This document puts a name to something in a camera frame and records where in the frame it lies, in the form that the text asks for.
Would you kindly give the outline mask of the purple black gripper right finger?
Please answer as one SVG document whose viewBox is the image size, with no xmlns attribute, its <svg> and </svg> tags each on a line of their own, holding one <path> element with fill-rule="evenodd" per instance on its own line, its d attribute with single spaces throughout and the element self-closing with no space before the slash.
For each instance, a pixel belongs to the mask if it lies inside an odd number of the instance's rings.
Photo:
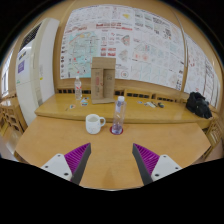
<svg viewBox="0 0 224 224">
<path fill-rule="evenodd" d="M 159 156 L 136 143 L 133 144 L 132 153 L 144 185 L 181 170 L 181 167 L 168 155 L 163 154 Z"/>
</svg>

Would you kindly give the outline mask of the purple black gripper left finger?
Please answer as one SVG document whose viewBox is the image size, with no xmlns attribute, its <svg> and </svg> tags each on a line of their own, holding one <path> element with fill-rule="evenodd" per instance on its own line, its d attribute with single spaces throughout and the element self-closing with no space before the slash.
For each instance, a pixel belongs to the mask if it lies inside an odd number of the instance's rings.
<svg viewBox="0 0 224 224">
<path fill-rule="evenodd" d="M 87 143 L 65 155 L 54 155 L 42 169 L 79 185 L 90 154 L 91 144 Z"/>
</svg>

